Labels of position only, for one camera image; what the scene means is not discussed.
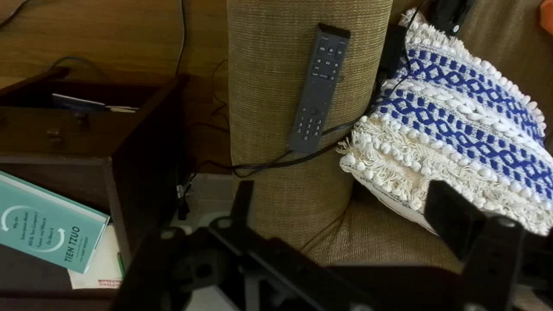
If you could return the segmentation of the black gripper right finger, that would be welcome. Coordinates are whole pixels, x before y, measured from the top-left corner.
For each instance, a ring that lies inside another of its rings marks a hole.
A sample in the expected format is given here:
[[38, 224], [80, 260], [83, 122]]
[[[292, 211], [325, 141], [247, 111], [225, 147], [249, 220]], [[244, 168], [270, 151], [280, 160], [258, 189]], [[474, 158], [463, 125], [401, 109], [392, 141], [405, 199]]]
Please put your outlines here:
[[456, 301], [463, 311], [515, 311], [515, 289], [553, 305], [551, 236], [527, 232], [506, 217], [486, 217], [446, 182], [429, 186], [425, 222], [465, 263]]

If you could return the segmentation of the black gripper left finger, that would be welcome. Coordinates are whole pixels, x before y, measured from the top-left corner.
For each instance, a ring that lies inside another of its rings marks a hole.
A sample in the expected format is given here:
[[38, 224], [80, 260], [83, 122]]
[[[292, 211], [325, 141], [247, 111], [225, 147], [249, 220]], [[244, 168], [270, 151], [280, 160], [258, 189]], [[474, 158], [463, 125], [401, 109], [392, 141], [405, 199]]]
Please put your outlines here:
[[187, 236], [166, 227], [140, 246], [109, 311], [185, 311], [214, 287], [239, 311], [370, 311], [370, 298], [278, 239], [247, 227], [254, 192], [240, 182], [228, 217]]

